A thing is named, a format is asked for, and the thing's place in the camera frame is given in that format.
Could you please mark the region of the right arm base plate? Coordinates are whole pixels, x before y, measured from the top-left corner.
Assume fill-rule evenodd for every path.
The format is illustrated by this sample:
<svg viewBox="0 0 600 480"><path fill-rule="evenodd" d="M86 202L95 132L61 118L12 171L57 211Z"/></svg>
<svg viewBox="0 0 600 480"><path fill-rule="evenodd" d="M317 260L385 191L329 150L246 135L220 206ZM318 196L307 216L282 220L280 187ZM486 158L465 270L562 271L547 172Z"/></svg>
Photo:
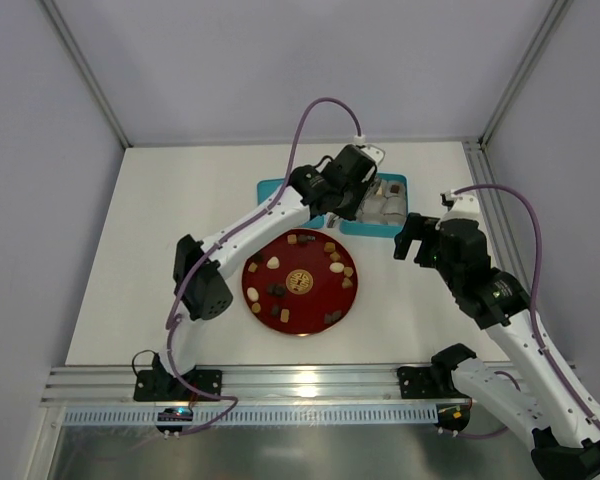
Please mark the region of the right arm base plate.
<svg viewBox="0 0 600 480"><path fill-rule="evenodd" d="M402 399L436 399L441 396L430 366L401 366L396 375Z"/></svg>

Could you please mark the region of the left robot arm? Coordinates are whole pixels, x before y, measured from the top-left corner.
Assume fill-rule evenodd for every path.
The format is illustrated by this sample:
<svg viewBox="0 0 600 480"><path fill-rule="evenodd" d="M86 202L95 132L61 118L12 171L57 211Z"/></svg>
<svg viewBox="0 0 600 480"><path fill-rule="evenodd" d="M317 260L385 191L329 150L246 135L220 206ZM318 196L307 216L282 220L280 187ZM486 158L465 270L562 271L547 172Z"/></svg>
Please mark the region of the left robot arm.
<svg viewBox="0 0 600 480"><path fill-rule="evenodd" d="M315 165L290 165L280 187L254 211L231 226L202 240L182 237L176 245L174 302L167 316L167 341L151 367L136 373L133 398L137 402L185 401L192 396L222 400L219 388L206 392L208 374L198 374L191 347L177 361L173 346L186 337L187 328L223 314L233 295L227 284L236 269L286 231L332 213L352 220L371 191L385 158L380 148L348 144L335 156Z"/></svg>

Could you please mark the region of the teal tin lid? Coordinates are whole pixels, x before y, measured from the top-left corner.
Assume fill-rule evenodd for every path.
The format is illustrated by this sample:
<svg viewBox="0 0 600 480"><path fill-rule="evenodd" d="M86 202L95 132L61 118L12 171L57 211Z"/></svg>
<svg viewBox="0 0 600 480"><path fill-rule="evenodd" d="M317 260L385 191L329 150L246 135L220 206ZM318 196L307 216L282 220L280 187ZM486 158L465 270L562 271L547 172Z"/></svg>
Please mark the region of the teal tin lid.
<svg viewBox="0 0 600 480"><path fill-rule="evenodd" d="M257 204L261 204L273 197L279 187L282 185L283 179L264 179L257 183L256 186L256 198ZM325 225L325 217L319 216L311 219L302 225L302 228L307 229L321 229Z"/></svg>

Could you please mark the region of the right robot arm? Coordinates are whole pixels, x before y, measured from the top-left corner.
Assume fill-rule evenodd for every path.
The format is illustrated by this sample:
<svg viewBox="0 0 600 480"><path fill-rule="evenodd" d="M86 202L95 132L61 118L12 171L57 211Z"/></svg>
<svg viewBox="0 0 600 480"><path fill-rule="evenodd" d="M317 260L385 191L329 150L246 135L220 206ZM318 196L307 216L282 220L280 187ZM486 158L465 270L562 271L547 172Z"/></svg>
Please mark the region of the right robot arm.
<svg viewBox="0 0 600 480"><path fill-rule="evenodd" d="M568 363L551 353L531 300L520 282L491 263L485 234L474 219L441 220L410 213L395 236L394 256L436 270L460 310L506 354L520 374L522 393L490 372L477 354L457 343L436 353L430 375L444 393L469 396L527 447L544 479L600 475L600 405Z"/></svg>

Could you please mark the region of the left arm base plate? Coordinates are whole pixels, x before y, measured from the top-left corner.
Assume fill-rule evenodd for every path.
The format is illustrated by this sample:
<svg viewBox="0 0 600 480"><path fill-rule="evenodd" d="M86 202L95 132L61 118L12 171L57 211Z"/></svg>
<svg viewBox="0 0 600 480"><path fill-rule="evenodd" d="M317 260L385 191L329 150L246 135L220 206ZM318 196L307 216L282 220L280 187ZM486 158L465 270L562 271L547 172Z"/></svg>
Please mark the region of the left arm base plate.
<svg viewBox="0 0 600 480"><path fill-rule="evenodd" d="M196 389L219 396L222 388L220 370L194 369L183 375L185 381ZM141 370L136 375L133 392L136 402L210 402L211 399L187 389L177 378L167 372Z"/></svg>

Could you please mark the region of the teal tin box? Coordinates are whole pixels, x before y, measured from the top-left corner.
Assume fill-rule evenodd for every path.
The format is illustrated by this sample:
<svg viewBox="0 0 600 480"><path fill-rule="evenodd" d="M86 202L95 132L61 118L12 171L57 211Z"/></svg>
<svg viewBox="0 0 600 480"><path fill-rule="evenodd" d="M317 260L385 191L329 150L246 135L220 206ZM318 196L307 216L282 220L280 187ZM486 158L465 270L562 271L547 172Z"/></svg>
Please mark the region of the teal tin box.
<svg viewBox="0 0 600 480"><path fill-rule="evenodd" d="M401 185L398 195L390 192L393 184ZM350 236L393 238L401 231L408 213L407 178L400 174L378 173L354 220L344 220L339 231Z"/></svg>

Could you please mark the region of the metal serving tongs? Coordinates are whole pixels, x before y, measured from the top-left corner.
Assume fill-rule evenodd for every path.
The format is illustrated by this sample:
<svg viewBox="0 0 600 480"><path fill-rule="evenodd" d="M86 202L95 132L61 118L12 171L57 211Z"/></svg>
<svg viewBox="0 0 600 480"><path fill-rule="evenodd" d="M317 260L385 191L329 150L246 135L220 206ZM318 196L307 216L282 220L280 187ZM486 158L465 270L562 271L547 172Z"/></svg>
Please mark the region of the metal serving tongs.
<svg viewBox="0 0 600 480"><path fill-rule="evenodd" d="M326 220L326 227L328 229L338 228L339 225L344 221L344 219L335 213L332 213L328 216Z"/></svg>

